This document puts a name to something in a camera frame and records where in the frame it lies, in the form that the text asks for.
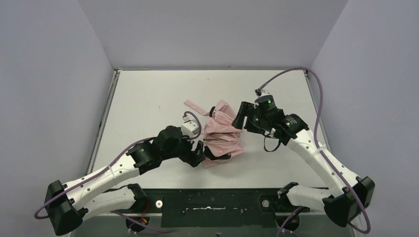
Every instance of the cable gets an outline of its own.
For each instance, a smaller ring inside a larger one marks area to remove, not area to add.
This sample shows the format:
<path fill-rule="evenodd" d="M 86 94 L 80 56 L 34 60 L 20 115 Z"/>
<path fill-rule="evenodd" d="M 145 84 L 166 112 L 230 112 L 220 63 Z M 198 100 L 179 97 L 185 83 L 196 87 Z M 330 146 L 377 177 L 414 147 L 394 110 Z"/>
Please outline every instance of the cable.
<path fill-rule="evenodd" d="M 141 223 L 139 221 L 136 221 L 136 220 L 132 219 L 131 217 L 129 217 L 127 215 L 124 215 L 124 214 L 122 214 L 120 212 L 117 212 L 117 211 L 111 211 L 111 212 L 114 213 L 114 214 L 117 214 L 119 216 L 124 217 L 125 219 L 131 221 L 132 223 L 135 223 L 135 224 L 140 225 L 140 226 L 142 226 L 144 228 L 147 228 L 147 229 L 150 229 L 150 230 L 153 230 L 153 231 L 156 231 L 157 232 L 157 233 L 137 233 L 138 235 L 141 235 L 141 236 L 155 236 L 155 235 L 161 235 L 161 234 L 171 233 L 171 231 L 163 231 L 163 230 L 159 230 L 159 229 L 156 229 L 154 227 L 145 225 L 145 224 L 143 224 L 143 223 Z"/>
<path fill-rule="evenodd" d="M 279 146 L 281 145 L 281 141 L 279 141 L 279 140 L 278 140 L 278 145 L 277 145 L 277 146 L 276 146 L 273 150 L 268 151 L 268 149 L 266 148 L 266 145 L 265 145 L 266 138 L 271 138 L 271 137 L 265 136 L 265 138 L 263 139 L 263 149 L 264 149 L 266 152 L 274 152 L 274 151 L 276 151 L 276 150 L 279 148 Z"/>
<path fill-rule="evenodd" d="M 125 187 L 127 187 L 127 186 L 128 186 L 128 185 L 124 185 L 124 186 L 120 186 L 119 188 L 115 188 L 115 189 L 108 189 L 108 190 L 104 191 L 104 192 L 103 192 L 103 194 L 104 194 L 104 193 L 108 193 L 108 192 L 118 191 L 118 190 L 123 189 L 123 188 L 125 188 Z"/>
<path fill-rule="evenodd" d="M 185 111 L 185 112 L 183 113 L 183 117 L 186 117 L 186 116 L 187 116 L 187 114 L 192 115 L 192 117 L 194 117 L 194 119 L 195 119 L 195 120 L 196 120 L 196 122 L 198 123 L 198 129 L 199 129 L 198 134 L 197 134 L 195 137 L 191 137 L 191 140 L 194 140 L 194 139 L 197 139 L 197 138 L 201 135 L 202 125 L 201 125 L 201 123 L 199 122 L 198 117 L 196 117 L 196 115 L 195 115 L 193 112 L 191 112 L 191 111 Z"/>
<path fill-rule="evenodd" d="M 86 180 L 84 180 L 84 181 L 82 181 L 82 182 L 80 182 L 80 183 L 78 183 L 78 184 L 76 184 L 76 185 L 74 185 L 74 186 L 72 186 L 72 187 L 70 187 L 70 188 L 68 188 L 67 190 L 65 190 L 65 191 L 63 191 L 62 193 L 60 193 L 60 194 L 58 194 L 57 196 L 55 196 L 55 197 L 53 197 L 53 198 L 51 198 L 50 200 L 48 200 L 46 203 L 44 203 L 43 205 L 42 205 L 42 207 L 40 207 L 38 210 L 36 210 L 36 212 L 34 213 L 34 217 L 35 217 L 35 219 L 38 219 L 38 220 L 41 220 L 41 219 L 47 219 L 48 218 L 48 216 L 46 215 L 46 216 L 39 216 L 39 213 L 40 213 L 40 211 L 42 211 L 42 209 L 44 209 L 46 206 L 48 206 L 48 205 L 50 205 L 52 202 L 54 202 L 55 200 L 57 200 L 57 199 L 59 199 L 60 197 L 62 197 L 64 194 L 66 194 L 66 193 L 68 193 L 69 191 L 71 191 L 71 190 L 73 190 L 73 189 L 75 189 L 75 188 L 77 188 L 77 187 L 79 187 L 79 186 L 81 186 L 81 185 L 83 185 L 83 184 L 85 184 L 85 183 L 87 183 L 87 182 L 90 182 L 90 181 L 92 181 L 93 179 L 95 179 L 95 178 L 97 178 L 97 177 L 99 177 L 99 176 L 101 176 L 102 174 L 104 174 L 106 171 L 108 171 L 108 169 L 109 169 L 109 167 L 111 167 L 112 165 L 114 165 L 114 164 L 116 164 L 117 162 L 118 162 L 118 160 L 129 150 L 129 149 L 131 149 L 133 146 L 135 146 L 135 145 L 137 145 L 138 143 L 141 143 L 141 142 L 144 142 L 144 141 L 149 141 L 149 140 L 152 140 L 152 139 L 154 139 L 154 137 L 149 137 L 149 138 L 144 138 L 144 139 L 141 139 L 141 140 L 139 140 L 139 141 L 136 141 L 136 142 L 134 142 L 134 143 L 132 143 L 131 145 L 129 145 L 127 148 L 125 148 L 110 164 L 109 164 L 109 166 L 107 166 L 107 167 L 105 167 L 102 171 L 100 171 L 99 173 L 97 173 L 97 174 L 95 174 L 95 175 L 93 175 L 93 176 L 91 176 L 90 178 L 88 178 L 88 179 L 86 179 Z"/>
<path fill-rule="evenodd" d="M 146 222 L 146 220 L 144 219 L 144 214 L 147 213 L 147 211 L 150 209 L 150 203 L 147 203 L 147 208 L 145 209 L 145 211 L 141 214 L 141 220 L 143 222 Z"/>
<path fill-rule="evenodd" d="M 274 77 L 272 77 L 271 79 L 269 79 L 267 82 L 265 82 L 261 87 L 259 87 L 259 90 L 262 90 L 268 83 L 270 83 L 273 79 L 279 77 L 282 74 L 285 74 L 287 72 L 290 71 L 294 71 L 294 70 L 306 70 L 308 72 L 310 72 L 311 74 L 313 74 L 314 78 L 317 81 L 317 84 L 319 86 L 319 91 L 320 91 L 320 103 L 319 103 L 319 108 L 318 108 L 318 112 L 317 112 L 317 117 L 316 117 L 316 123 L 314 124 L 314 144 L 316 145 L 316 148 L 319 148 L 319 141 L 317 140 L 317 129 L 319 127 L 319 123 L 320 123 L 320 114 L 322 112 L 322 107 L 323 107 L 323 87 L 322 87 L 322 83 L 320 82 L 319 77 L 317 76 L 317 74 L 312 71 L 311 69 L 308 69 L 306 67 L 297 67 L 297 68 L 291 68 L 285 71 L 282 71 L 278 74 L 276 74 Z M 358 195 L 356 194 L 356 192 L 353 190 L 353 188 L 350 186 L 350 184 L 348 183 L 348 181 L 344 178 L 343 175 L 340 174 L 339 170 L 333 165 L 333 163 L 330 161 L 330 159 L 327 157 L 327 155 L 323 152 L 320 151 L 320 154 L 322 154 L 323 158 L 325 159 L 325 161 L 329 164 L 329 166 L 333 169 L 333 171 L 339 176 L 339 178 L 344 182 L 344 184 L 347 186 L 347 188 L 349 189 L 349 191 L 354 195 L 354 198 L 356 200 L 356 202 L 358 203 L 359 208 L 361 209 L 362 214 L 364 215 L 365 218 L 365 222 L 367 223 L 367 229 L 366 230 L 361 230 L 358 227 L 354 226 L 352 223 L 348 222 L 348 225 L 351 226 L 352 228 L 354 228 L 356 231 L 363 233 L 363 234 L 368 234 L 371 231 L 371 223 L 370 223 L 370 219 L 367 215 L 367 212 L 365 210 L 364 205 L 362 205 L 361 200 L 359 199 Z"/>
<path fill-rule="evenodd" d="M 287 222 L 291 219 L 291 217 L 293 217 L 295 214 L 297 214 L 298 212 L 300 212 L 304 207 L 300 206 L 297 209 L 295 209 L 293 212 L 291 212 L 291 214 L 285 219 L 285 221 L 282 223 L 281 227 L 279 228 L 278 232 L 276 233 L 276 237 L 279 237 L 281 235 L 282 230 L 284 229 L 284 226 L 287 224 Z"/>
<path fill-rule="evenodd" d="M 274 219 L 275 219 L 275 221 L 276 221 L 276 213 L 275 213 L 275 210 L 274 210 L 274 208 L 272 207 L 272 206 L 269 206 L 269 209 L 272 211 L 272 214 L 273 214 L 273 216 L 274 216 Z M 289 232 L 290 234 L 292 234 L 292 235 L 294 235 L 294 236 L 296 236 L 296 237 L 300 237 L 297 233 L 295 233 L 294 231 L 290 231 L 290 230 L 287 230 L 287 229 L 283 229 L 283 231 L 285 231 L 285 232 Z"/>

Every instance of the orange wire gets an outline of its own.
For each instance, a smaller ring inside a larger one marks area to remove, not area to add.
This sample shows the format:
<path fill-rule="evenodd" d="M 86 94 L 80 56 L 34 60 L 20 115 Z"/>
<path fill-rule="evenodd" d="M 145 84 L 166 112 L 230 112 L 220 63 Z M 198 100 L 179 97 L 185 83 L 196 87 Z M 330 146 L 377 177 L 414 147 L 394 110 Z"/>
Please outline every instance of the orange wire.
<path fill-rule="evenodd" d="M 147 203 L 147 208 L 146 208 L 146 209 L 145 209 L 145 211 L 141 214 L 141 220 L 142 220 L 143 222 L 145 222 L 145 219 L 144 219 L 144 214 L 145 214 L 145 213 L 147 213 L 148 209 L 150 209 L 150 203 Z"/>

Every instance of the cable tie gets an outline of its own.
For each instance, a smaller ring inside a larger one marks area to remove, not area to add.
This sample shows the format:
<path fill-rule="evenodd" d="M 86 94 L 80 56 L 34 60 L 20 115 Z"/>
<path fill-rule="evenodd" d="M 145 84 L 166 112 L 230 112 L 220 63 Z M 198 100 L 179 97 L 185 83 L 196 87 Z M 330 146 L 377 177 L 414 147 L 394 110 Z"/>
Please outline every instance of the cable tie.
<path fill-rule="evenodd" d="M 317 155 L 318 153 L 320 153 L 320 151 L 326 149 L 326 145 L 321 145 L 319 148 L 317 148 L 315 151 L 313 151 L 313 153 L 311 154 L 312 156 Z"/>

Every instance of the white connector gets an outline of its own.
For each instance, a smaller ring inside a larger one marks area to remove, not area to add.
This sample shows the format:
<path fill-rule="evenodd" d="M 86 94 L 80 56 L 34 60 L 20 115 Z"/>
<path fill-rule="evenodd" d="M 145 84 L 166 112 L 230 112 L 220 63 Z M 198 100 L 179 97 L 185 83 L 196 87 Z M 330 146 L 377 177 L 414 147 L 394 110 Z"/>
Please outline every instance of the white connector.
<path fill-rule="evenodd" d="M 199 132 L 199 126 L 196 120 L 190 120 L 187 116 L 183 118 L 185 121 L 180 127 L 183 135 L 195 137 Z"/>

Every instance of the umbrella strap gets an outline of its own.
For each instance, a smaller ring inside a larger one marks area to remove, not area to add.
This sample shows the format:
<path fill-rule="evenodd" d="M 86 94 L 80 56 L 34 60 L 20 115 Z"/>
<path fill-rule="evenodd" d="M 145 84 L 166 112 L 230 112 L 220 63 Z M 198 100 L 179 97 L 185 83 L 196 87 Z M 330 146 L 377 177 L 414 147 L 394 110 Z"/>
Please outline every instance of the umbrella strap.
<path fill-rule="evenodd" d="M 195 103 L 186 100 L 185 102 L 183 102 L 185 105 L 189 106 L 191 109 L 195 110 L 196 112 L 200 113 L 203 116 L 209 116 L 210 113 L 205 111 L 204 109 L 202 109 L 201 107 L 197 106 Z"/>

